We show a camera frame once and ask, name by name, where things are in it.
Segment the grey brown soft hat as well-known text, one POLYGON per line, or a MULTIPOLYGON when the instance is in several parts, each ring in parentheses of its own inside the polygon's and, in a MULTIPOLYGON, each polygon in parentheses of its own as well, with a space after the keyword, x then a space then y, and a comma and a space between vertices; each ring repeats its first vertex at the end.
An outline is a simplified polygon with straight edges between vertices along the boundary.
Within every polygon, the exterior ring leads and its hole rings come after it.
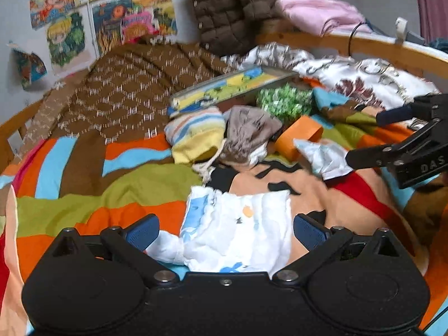
POLYGON ((219 160, 254 166, 267 155, 267 144, 283 126, 277 117, 253 106, 233 106, 225 113, 226 134, 219 160))

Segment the orange plastic ring cup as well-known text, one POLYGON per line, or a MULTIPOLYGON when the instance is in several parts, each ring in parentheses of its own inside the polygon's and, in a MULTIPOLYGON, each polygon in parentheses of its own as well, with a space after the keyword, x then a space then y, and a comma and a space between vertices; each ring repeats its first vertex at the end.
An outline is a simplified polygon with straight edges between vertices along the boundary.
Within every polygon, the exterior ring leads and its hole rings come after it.
POLYGON ((317 142, 322 137, 323 126, 314 119, 303 115, 290 125, 274 143, 275 150, 290 162, 298 161, 299 151, 294 140, 317 142))

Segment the pink comic character poster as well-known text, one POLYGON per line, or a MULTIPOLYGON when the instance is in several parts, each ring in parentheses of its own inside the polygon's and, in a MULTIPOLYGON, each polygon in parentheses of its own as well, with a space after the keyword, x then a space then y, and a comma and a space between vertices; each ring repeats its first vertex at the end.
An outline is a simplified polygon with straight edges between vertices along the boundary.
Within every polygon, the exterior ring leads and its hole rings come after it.
POLYGON ((133 15, 126 15, 121 22, 122 42, 135 41, 144 35, 154 35, 159 30, 154 25, 153 16, 148 11, 143 11, 133 15))

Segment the orange haired girl poster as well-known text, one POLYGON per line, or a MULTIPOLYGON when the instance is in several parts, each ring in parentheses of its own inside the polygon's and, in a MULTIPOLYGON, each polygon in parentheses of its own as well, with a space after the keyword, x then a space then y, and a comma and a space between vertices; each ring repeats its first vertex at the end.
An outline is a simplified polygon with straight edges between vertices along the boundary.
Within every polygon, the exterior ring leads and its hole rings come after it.
POLYGON ((74 8, 74 0, 30 0, 30 23, 34 30, 62 17, 74 8))

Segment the blonde anime character poster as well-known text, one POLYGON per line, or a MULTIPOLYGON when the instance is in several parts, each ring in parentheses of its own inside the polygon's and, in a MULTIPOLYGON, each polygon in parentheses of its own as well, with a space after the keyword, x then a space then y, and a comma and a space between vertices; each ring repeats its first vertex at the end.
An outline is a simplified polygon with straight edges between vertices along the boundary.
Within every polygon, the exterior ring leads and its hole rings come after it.
POLYGON ((62 76, 85 66, 91 59, 86 46, 83 17, 79 12, 59 18, 46 29, 52 70, 62 76))

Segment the white blue baby cloth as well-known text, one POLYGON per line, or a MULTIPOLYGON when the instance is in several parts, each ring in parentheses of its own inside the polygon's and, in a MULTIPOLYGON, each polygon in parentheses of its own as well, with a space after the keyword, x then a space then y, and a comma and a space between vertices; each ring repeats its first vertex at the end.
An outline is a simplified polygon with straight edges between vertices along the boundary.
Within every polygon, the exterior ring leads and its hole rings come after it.
POLYGON ((193 186, 178 235, 160 231, 145 252, 192 272, 267 272, 291 255, 288 190, 238 196, 193 186))

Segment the white floral satin quilt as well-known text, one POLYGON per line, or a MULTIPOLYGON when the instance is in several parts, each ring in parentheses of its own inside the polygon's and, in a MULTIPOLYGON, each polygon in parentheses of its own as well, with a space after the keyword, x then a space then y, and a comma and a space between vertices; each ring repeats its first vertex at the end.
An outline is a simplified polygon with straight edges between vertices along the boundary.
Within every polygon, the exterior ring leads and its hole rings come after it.
POLYGON ((316 58, 303 49, 279 43, 256 46, 243 55, 221 58, 243 70, 252 65, 280 67, 314 79, 332 92, 380 110, 399 108, 421 95, 439 94, 434 83, 400 70, 384 59, 354 59, 341 55, 316 58))

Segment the colourful striped bed sheet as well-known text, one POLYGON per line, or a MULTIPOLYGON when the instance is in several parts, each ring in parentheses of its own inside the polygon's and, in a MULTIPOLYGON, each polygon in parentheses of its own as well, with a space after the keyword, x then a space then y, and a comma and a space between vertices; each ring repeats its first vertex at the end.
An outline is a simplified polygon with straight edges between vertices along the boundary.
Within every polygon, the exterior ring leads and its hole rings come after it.
MULTIPOLYGON (((16 195, 14 208, 1 212, 8 226, 1 233, 1 333, 27 333, 23 283, 62 229, 96 235, 152 213, 163 234, 177 236, 191 187, 202 183, 191 166, 174 163, 163 135, 103 144, 86 134, 39 144, 25 163, 1 177, 1 195, 16 195)), ((328 226, 360 234, 390 228, 422 266, 430 287, 423 320, 429 335, 447 331, 447 188, 441 179, 404 190, 386 171, 372 169, 324 180, 269 155, 252 168, 214 166, 207 186, 237 196, 287 190, 293 214, 324 211, 328 226)))

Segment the pink folded blanket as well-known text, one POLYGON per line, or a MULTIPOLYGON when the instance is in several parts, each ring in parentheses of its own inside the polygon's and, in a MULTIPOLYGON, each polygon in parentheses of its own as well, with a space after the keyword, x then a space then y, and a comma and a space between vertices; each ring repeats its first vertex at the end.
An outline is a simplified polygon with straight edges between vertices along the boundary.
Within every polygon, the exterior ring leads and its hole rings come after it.
POLYGON ((300 31, 315 36, 334 32, 373 33, 354 5, 340 0, 276 0, 276 10, 300 31))

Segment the white patterned small cloth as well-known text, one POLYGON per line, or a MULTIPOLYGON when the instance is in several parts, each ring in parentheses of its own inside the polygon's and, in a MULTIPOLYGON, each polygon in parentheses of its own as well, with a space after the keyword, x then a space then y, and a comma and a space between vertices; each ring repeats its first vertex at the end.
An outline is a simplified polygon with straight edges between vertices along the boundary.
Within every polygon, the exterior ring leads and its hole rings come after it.
POLYGON ((354 171, 346 161, 348 151, 331 140, 311 142, 294 139, 298 152, 306 158, 314 174, 324 181, 345 177, 354 171))

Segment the brown quilted puffer jacket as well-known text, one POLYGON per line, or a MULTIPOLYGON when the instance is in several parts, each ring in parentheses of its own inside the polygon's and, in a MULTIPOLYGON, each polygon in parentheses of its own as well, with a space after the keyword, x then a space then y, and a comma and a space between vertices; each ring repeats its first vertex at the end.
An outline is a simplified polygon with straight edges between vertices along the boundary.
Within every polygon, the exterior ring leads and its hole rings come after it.
POLYGON ((191 0, 201 45, 217 56, 243 54, 255 46, 265 20, 279 16, 276 0, 191 0))

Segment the dark swirl fire poster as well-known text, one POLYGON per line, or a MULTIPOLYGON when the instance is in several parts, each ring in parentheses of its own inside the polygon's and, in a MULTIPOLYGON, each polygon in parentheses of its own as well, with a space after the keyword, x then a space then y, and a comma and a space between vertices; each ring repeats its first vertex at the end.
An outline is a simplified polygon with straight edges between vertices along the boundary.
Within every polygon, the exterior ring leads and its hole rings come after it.
POLYGON ((103 0, 92 7, 99 56, 122 44, 122 20, 132 11, 132 0, 103 0))

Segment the brown PF patterned quilt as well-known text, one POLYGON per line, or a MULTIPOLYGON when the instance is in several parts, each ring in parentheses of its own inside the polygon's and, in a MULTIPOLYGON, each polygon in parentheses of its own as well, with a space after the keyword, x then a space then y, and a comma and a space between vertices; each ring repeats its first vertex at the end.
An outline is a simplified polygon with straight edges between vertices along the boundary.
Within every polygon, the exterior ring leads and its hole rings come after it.
POLYGON ((198 44, 126 44, 89 69, 56 82, 43 97, 18 150, 24 158, 43 139, 91 133, 104 144, 163 132, 175 93, 232 68, 198 44))

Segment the striped yellow knit hat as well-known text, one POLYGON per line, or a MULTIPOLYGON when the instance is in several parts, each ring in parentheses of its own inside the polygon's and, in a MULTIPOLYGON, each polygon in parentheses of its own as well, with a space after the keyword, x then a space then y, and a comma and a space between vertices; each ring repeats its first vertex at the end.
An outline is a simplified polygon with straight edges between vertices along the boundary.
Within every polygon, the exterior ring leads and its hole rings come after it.
POLYGON ((212 106, 177 117, 166 125, 164 132, 175 164, 193 164, 211 158, 220 148, 225 119, 212 106))

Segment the small folded paper picture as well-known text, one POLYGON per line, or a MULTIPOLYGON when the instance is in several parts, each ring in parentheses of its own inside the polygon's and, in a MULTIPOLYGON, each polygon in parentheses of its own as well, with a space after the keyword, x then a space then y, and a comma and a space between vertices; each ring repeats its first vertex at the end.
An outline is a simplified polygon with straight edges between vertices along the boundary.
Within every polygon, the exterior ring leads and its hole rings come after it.
POLYGON ((26 52, 15 43, 9 43, 13 62, 20 78, 20 85, 24 90, 29 89, 35 82, 47 74, 43 60, 34 52, 26 52))

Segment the orange landscape poster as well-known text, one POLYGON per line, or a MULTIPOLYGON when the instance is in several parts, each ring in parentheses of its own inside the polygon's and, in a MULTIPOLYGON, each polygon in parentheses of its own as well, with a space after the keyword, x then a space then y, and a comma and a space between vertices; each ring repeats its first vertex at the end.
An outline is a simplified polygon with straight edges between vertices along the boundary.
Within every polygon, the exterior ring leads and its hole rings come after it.
POLYGON ((175 9, 172 0, 132 0, 135 11, 147 11, 151 14, 153 25, 160 35, 178 33, 175 9))

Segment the metal tray with colourful picture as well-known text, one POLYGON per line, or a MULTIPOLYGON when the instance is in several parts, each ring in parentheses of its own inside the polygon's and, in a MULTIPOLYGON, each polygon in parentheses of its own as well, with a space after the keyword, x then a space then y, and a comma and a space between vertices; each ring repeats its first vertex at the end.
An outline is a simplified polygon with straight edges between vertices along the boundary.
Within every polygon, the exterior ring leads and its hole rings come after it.
POLYGON ((249 102, 265 87, 297 75, 294 71, 267 66, 252 66, 224 74, 175 93, 170 98, 167 115, 174 118, 209 106, 224 107, 232 100, 249 102))

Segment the pink window curtain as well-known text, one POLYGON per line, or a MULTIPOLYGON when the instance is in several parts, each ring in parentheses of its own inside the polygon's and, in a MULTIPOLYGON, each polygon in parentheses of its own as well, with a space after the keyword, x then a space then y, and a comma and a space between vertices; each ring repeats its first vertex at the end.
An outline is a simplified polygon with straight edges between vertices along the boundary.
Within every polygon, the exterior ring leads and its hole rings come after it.
POLYGON ((421 35, 428 41, 447 38, 447 0, 417 0, 421 35))

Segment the jar of green paper stars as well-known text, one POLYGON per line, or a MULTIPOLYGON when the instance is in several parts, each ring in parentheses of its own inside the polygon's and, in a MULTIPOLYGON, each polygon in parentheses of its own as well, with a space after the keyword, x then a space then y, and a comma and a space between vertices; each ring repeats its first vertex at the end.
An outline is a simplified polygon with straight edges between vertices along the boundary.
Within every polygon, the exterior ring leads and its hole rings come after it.
POLYGON ((287 83, 281 87, 260 90, 256 102, 259 108, 283 124, 292 124, 311 113, 313 93, 312 90, 302 90, 287 83))

